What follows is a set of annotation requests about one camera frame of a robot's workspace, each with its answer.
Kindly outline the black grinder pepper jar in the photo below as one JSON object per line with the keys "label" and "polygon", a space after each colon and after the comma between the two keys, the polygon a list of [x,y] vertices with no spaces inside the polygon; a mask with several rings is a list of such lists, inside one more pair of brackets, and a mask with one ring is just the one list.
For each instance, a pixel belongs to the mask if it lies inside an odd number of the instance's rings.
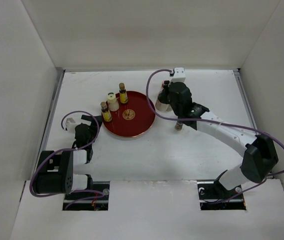
{"label": "black grinder pepper jar", "polygon": [[155,103],[155,108],[156,108],[156,110],[158,110],[158,111],[160,111],[162,113],[168,113],[168,112],[170,112],[172,110],[171,106],[169,104],[160,102],[160,95],[161,95],[161,93],[162,93],[162,91],[160,91],[158,96],[157,96],[157,100],[156,100],[156,103]]}

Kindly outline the yellow label brown bottle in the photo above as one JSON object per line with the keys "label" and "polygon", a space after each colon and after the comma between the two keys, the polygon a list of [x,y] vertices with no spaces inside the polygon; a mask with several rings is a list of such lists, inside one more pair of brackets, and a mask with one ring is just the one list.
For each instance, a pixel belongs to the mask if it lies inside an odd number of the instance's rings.
{"label": "yellow label brown bottle", "polygon": [[101,112],[102,112],[102,116],[105,122],[111,122],[112,121],[112,115],[110,113],[110,110],[108,108],[108,105],[106,102],[101,102],[100,103],[101,106]]}

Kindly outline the cream cap spice jar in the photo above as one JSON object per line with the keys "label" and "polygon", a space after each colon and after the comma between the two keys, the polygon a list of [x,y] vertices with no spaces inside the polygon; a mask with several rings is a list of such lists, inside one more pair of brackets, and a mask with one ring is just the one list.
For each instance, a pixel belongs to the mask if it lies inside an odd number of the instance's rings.
{"label": "cream cap spice jar", "polygon": [[117,100],[116,94],[113,92],[108,93],[107,95],[107,104],[111,112],[116,112],[119,110],[119,102]]}

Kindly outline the gold cap yellow bottle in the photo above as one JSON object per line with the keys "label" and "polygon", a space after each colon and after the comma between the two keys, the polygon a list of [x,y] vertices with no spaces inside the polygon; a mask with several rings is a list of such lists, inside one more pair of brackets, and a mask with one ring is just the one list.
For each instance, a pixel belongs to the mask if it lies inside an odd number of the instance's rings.
{"label": "gold cap yellow bottle", "polygon": [[125,88],[125,84],[122,82],[119,84],[119,97],[120,97],[120,102],[122,104],[128,103],[127,91]]}

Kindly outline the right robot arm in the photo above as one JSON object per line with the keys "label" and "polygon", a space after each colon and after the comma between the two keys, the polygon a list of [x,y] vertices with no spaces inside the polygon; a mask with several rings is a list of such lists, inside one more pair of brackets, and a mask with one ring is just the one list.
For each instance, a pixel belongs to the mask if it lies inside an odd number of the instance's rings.
{"label": "right robot arm", "polygon": [[158,102],[171,107],[179,125],[208,134],[242,156],[242,163],[222,172],[212,185],[216,196],[225,198],[237,186],[247,182],[260,184],[278,163],[273,140],[252,131],[244,131],[222,122],[207,107],[195,103],[183,82],[164,81]]}

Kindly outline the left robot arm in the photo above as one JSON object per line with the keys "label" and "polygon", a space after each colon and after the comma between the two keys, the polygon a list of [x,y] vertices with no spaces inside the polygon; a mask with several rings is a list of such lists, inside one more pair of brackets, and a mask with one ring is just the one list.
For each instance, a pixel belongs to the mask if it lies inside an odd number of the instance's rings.
{"label": "left robot arm", "polygon": [[89,174],[75,174],[74,168],[90,163],[92,145],[102,125],[102,116],[83,115],[81,119],[90,124],[73,125],[75,141],[71,148],[41,152],[29,187],[33,196],[41,198],[75,191],[85,200],[93,196],[92,177]]}

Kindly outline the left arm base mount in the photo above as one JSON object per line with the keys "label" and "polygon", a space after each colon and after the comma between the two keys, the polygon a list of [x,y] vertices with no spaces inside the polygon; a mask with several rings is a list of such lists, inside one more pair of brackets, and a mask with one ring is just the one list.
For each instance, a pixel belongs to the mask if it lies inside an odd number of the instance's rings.
{"label": "left arm base mount", "polygon": [[110,182],[94,182],[93,192],[73,192],[64,196],[63,211],[107,211]]}

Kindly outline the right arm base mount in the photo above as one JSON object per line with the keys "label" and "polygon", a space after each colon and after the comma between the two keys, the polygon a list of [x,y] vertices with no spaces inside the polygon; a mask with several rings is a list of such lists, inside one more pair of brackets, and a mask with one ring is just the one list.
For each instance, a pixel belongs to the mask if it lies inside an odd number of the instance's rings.
{"label": "right arm base mount", "polygon": [[212,181],[198,181],[200,209],[202,211],[246,210],[246,203],[242,186],[238,185],[232,190],[216,190]]}

